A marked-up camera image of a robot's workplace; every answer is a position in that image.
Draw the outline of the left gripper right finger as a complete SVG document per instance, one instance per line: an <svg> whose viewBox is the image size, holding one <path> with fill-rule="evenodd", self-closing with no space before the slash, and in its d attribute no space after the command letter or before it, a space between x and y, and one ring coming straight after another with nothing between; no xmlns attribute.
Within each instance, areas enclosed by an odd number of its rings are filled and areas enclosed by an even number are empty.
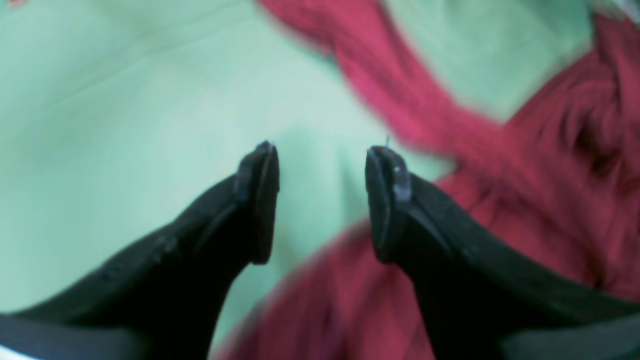
<svg viewBox="0 0 640 360"><path fill-rule="evenodd" d="M438 360L637 360L639 305L526 258L386 146L366 153L375 256L409 276Z"/></svg>

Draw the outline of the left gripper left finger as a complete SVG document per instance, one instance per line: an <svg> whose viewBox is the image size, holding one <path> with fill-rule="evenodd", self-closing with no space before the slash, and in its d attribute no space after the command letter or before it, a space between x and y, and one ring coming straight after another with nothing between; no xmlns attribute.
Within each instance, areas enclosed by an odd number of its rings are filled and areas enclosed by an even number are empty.
<svg viewBox="0 0 640 360"><path fill-rule="evenodd" d="M266 264L280 189L265 141L171 223L66 290L1 315L3 360L205 360L231 285Z"/></svg>

